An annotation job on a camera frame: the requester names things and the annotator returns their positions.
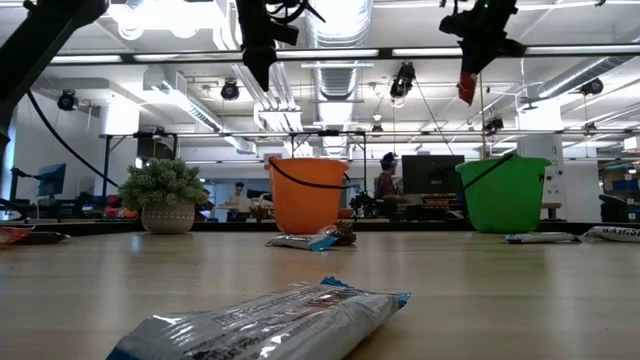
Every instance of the ceiling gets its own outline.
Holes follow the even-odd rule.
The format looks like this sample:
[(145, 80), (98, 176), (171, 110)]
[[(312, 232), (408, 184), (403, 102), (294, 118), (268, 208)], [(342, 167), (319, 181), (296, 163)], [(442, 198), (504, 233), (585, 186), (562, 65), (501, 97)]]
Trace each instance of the ceiling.
[[(7, 0), (0, 0), (0, 5)], [(624, 41), (628, 33), (637, 26), (640, 17), (638, 4), (605, 4), (600, 8), (583, 6), (559, 8), (554, 10), (532, 10), (537, 5), (572, 4), (584, 1), (546, 1), (521, 0), (521, 11), (512, 16), (506, 31), (509, 37), (525, 44), (592, 44), (616, 43)], [(435, 1), (375, 1), (371, 28), (368, 34), (368, 46), (405, 47), (405, 46), (455, 46), (458, 40), (453, 35), (438, 31), (440, 20), (451, 13), (451, 8), (433, 7)], [(427, 4), (419, 7), (416, 4)], [(26, 10), (21, 8), (0, 7), (0, 43), (10, 36), (13, 30), (25, 18)], [(294, 24), (300, 27), (301, 34), (297, 47), (307, 47), (307, 35), (304, 18)], [(64, 53), (87, 52), (171, 52), (171, 51), (213, 51), (217, 50), (212, 40), (212, 31), (199, 30), (193, 37), (181, 39), (167, 30), (147, 30), (135, 41), (122, 39), (118, 34), (115, 20), (103, 16), (96, 23), (78, 30), (62, 49)], [(459, 60), (417, 60), (414, 61), (416, 81), (420, 89), (414, 86), (402, 108), (392, 108), (388, 95), (390, 80), (397, 72), (400, 61), (373, 61), (372, 68), (362, 69), (358, 79), (358, 96), (354, 105), (351, 129), (369, 130), (374, 114), (382, 115), (381, 124), (385, 130), (418, 131), (435, 128), (427, 109), (432, 110), (438, 124), (446, 130), (467, 129), (477, 124), (481, 117), (476, 116), (483, 104), (491, 103), (514, 85), (534, 84), (548, 80), (581, 58), (527, 58), (497, 59), (482, 73), (484, 91), (476, 91), (472, 106), (457, 99), (456, 82), (460, 72)], [(301, 121), (307, 129), (317, 127), (317, 102), (313, 74), (311, 70), (301, 68), (300, 62), (286, 62), (285, 71), (294, 93), (295, 101), (302, 111)], [(235, 77), (229, 64), (177, 64), (164, 65), (166, 73), (180, 72), (189, 82), (190, 95), (203, 104), (210, 112), (232, 124), (234, 130), (257, 131), (253, 122), (254, 101), (241, 86), (241, 96), (236, 101), (223, 101), (219, 95), (224, 79)], [(112, 65), (81, 67), (50, 67), (44, 76), (49, 79), (100, 77), (117, 83), (124, 89), (143, 100), (141, 121), (144, 124), (157, 124), (179, 131), (195, 131), (195, 121), (174, 105), (162, 104), (149, 99), (148, 91), (141, 86), (142, 76), (147, 66)], [(635, 58), (626, 64), (600, 77), (605, 92), (640, 78), (640, 60)], [(209, 94), (202, 91), (203, 86), (211, 87)], [(640, 101), (640, 82), (600, 101), (580, 106), (584, 99), (577, 95), (564, 95), (562, 119), (565, 126), (580, 124), (585, 116), (610, 113), (632, 106)], [(501, 110), (506, 127), (515, 127), (515, 107)], [(610, 128), (624, 128), (640, 124), (640, 116), (629, 116), (610, 122)], [(621, 140), (609, 137), (607, 140)], [(387, 137), (372, 139), (378, 142), (407, 142), (410, 137)], [(421, 139), (422, 141), (442, 141), (439, 138)], [(229, 146), (224, 141), (191, 140), (183, 146)]]

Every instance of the person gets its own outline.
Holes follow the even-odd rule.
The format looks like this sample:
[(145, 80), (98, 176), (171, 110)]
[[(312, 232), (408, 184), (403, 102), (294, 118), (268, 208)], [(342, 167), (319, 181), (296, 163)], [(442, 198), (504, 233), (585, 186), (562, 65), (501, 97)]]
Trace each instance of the person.
[(385, 200), (385, 202), (405, 203), (404, 197), (400, 195), (398, 188), (393, 182), (393, 175), (396, 174), (398, 162), (395, 160), (393, 153), (387, 153), (380, 160), (382, 172), (378, 176), (378, 185), (375, 190), (377, 200)]
[(251, 211), (251, 200), (242, 194), (242, 190), (244, 190), (244, 184), (237, 182), (236, 191), (229, 196), (229, 199), (225, 203), (225, 205), (237, 207), (237, 209), (229, 211), (234, 218), (237, 217), (238, 214), (249, 213)]

